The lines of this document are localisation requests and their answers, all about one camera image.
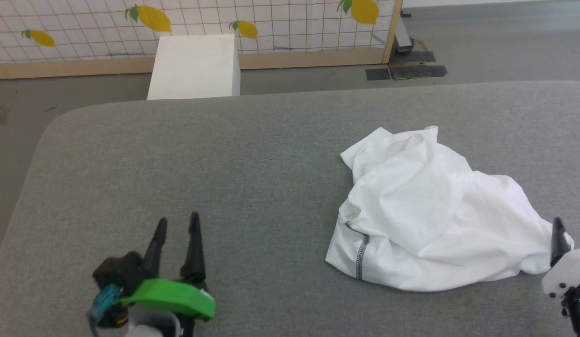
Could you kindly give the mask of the black base plate under post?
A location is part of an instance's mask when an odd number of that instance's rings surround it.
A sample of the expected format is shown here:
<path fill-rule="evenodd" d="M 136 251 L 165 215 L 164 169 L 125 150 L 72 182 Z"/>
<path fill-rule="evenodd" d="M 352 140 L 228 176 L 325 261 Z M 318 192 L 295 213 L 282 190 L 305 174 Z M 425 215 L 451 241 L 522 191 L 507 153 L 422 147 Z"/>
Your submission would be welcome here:
<path fill-rule="evenodd" d="M 397 65 L 403 63 L 429 63 L 436 62 L 434 53 L 432 51 L 411 51 L 408 53 L 394 53 L 389 60 L 389 65 Z"/>

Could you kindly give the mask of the white garment with grey stitching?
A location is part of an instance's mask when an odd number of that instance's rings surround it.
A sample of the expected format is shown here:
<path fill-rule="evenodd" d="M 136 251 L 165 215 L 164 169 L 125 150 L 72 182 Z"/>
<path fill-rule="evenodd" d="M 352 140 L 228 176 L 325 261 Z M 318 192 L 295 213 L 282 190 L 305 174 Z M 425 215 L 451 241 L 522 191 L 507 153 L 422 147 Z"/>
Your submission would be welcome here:
<path fill-rule="evenodd" d="M 326 262 L 350 277 L 441 292 L 546 273 L 552 226 L 506 175 L 472 170 L 437 126 L 378 128 L 341 153 L 354 186 Z"/>

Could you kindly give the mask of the large black floor plate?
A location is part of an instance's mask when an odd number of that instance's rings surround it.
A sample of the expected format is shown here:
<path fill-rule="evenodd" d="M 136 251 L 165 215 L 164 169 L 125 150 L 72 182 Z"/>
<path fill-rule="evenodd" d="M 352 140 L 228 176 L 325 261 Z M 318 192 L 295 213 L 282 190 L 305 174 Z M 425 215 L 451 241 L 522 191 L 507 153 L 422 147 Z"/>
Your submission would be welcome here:
<path fill-rule="evenodd" d="M 409 80 L 418 78 L 444 77 L 448 74 L 442 65 L 416 65 L 389 67 L 389 73 L 394 80 Z"/>

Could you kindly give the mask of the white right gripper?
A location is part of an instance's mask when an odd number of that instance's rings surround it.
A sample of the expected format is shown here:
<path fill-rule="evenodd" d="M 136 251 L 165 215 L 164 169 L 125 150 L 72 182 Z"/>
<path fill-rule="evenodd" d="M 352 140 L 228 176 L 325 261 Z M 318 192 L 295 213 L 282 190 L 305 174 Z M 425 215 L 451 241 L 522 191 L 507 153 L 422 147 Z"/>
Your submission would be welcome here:
<path fill-rule="evenodd" d="M 580 285 L 580 248 L 572 250 L 560 217 L 553 218 L 550 271 L 542 279 L 543 292 L 561 297 L 569 288 Z"/>

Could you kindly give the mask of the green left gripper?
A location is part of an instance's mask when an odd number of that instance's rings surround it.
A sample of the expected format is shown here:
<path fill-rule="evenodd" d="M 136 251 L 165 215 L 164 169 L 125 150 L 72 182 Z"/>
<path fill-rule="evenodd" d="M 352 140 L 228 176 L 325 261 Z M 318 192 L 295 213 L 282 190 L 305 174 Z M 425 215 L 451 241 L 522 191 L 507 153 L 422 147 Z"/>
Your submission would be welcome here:
<path fill-rule="evenodd" d="M 193 337 L 196 321 L 215 318 L 215 299 L 206 290 L 191 285 L 202 284 L 206 279 L 199 213 L 191 214 L 188 251 L 180 270 L 187 284 L 158 278 L 167 224 L 165 217 L 159 220 L 143 256 L 142 268 L 153 279 L 143 281 L 131 296 L 118 301 L 130 307 L 124 337 Z"/>

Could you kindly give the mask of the grey metal support post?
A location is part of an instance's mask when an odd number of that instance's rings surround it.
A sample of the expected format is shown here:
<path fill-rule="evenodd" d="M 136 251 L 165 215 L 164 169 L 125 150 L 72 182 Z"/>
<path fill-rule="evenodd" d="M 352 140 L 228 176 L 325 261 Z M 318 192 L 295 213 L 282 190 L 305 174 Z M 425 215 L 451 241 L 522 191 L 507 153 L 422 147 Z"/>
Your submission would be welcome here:
<path fill-rule="evenodd" d="M 404 18 L 410 17 L 412 17 L 411 14 L 404 14 L 402 10 L 400 11 L 396 26 L 394 47 L 395 52 L 401 55 L 407 55 L 413 50 L 413 39 L 409 36 L 403 21 Z"/>

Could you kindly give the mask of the white rectangular box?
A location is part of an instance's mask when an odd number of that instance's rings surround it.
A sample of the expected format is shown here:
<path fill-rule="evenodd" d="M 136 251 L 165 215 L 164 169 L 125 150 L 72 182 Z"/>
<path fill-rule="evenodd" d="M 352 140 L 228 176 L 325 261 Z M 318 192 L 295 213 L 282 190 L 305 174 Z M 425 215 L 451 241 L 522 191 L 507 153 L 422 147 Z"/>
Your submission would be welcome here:
<path fill-rule="evenodd" d="M 239 96 L 236 37 L 160 37 L 148 100 Z"/>

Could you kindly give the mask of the lemon print grid partition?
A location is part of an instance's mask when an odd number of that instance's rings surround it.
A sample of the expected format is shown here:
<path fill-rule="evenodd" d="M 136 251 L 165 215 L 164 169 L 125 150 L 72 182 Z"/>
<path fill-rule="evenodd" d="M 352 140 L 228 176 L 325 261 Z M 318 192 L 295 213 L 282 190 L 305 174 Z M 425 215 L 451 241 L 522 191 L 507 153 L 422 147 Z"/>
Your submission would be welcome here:
<path fill-rule="evenodd" d="M 158 41 L 232 35 L 242 70 L 387 63 L 403 0 L 0 0 L 0 79 L 140 74 Z"/>

